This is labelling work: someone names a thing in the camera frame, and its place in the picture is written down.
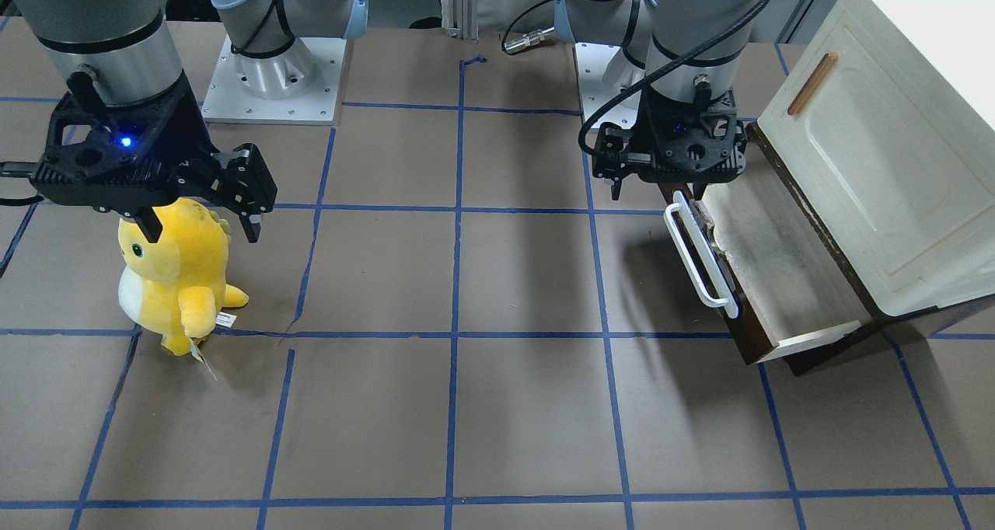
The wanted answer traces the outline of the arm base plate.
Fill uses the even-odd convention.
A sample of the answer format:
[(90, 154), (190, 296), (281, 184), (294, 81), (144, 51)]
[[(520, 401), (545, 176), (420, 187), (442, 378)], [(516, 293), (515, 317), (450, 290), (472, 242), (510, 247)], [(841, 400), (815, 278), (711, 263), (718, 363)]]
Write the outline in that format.
[(302, 38), (283, 54), (235, 55), (226, 38), (202, 106), (208, 123), (333, 126), (348, 42)]
[[(597, 109), (644, 76), (644, 69), (630, 62), (621, 46), (575, 44), (574, 54), (582, 120), (589, 119)], [(592, 130), (595, 132), (604, 120), (620, 127), (633, 127), (639, 102), (640, 92), (636, 92), (601, 116)]]

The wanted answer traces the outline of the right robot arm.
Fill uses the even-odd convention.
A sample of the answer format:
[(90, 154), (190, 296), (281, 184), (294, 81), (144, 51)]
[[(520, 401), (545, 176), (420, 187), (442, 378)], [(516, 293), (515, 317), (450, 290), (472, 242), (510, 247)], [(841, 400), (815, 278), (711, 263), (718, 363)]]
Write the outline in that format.
[(63, 207), (117, 212), (149, 241), (165, 205), (198, 197), (256, 242), (278, 189), (256, 145), (223, 151), (207, 122), (333, 123), (346, 41), (369, 0), (210, 0), (226, 44), (203, 103), (166, 25), (168, 0), (14, 0), (67, 93), (36, 162), (4, 162)]

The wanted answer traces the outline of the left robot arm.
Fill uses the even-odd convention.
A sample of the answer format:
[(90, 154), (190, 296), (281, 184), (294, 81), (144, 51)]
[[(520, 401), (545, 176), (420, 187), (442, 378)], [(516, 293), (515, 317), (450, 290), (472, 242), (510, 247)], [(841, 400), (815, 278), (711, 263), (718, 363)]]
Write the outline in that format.
[(624, 180), (689, 187), (695, 198), (746, 167), (733, 83), (753, 21), (771, 0), (553, 0), (557, 36), (614, 45), (641, 73), (577, 136), (618, 200)]

